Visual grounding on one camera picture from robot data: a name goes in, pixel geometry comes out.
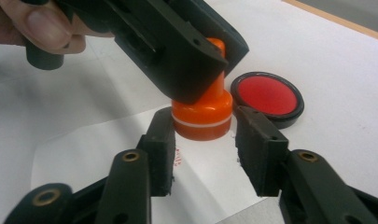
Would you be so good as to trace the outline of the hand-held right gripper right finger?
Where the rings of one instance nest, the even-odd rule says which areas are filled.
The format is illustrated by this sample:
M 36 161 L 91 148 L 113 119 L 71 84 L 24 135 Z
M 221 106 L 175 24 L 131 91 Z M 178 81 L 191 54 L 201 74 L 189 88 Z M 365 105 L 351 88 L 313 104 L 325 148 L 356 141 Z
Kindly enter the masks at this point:
M 320 155 L 288 148 L 260 112 L 235 109 L 235 146 L 260 197 L 278 197 L 286 224 L 378 224 L 378 199 L 346 185 Z

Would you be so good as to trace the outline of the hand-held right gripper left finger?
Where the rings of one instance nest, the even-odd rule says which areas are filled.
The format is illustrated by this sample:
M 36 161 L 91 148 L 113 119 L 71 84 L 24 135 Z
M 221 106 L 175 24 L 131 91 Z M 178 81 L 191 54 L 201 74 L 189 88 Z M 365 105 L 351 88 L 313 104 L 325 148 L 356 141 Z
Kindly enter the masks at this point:
M 151 198 L 171 193 L 174 160 L 172 109 L 165 107 L 135 149 L 115 156 L 94 224 L 151 224 Z

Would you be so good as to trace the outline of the white paper sheet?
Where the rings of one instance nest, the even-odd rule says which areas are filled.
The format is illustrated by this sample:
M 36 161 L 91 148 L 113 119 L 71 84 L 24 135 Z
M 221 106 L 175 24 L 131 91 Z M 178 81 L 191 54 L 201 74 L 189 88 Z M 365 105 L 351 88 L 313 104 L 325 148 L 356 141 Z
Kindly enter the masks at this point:
M 106 177 L 115 155 L 136 146 L 154 114 L 81 127 L 39 145 L 31 187 L 64 183 L 79 191 Z M 175 139 L 172 191 L 151 199 L 152 224 L 216 224 L 260 201 L 239 163 L 234 131 L 213 141 Z

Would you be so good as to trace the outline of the orange stamp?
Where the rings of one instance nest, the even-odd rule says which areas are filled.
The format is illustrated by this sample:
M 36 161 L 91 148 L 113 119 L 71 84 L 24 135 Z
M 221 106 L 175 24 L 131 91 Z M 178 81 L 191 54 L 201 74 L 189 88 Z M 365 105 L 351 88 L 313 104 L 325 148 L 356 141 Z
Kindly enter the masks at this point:
M 187 139 L 210 141 L 226 134 L 231 126 L 232 96 L 224 88 L 225 73 L 192 105 L 172 101 L 175 130 Z

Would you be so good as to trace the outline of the round red ink pad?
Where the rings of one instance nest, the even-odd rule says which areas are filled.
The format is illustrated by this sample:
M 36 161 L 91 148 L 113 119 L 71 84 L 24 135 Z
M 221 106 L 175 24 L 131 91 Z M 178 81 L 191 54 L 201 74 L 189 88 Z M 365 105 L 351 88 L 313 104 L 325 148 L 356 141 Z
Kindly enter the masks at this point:
M 251 107 L 278 129 L 292 126 L 304 111 L 304 100 L 299 89 L 275 74 L 242 74 L 232 82 L 230 92 L 235 107 Z

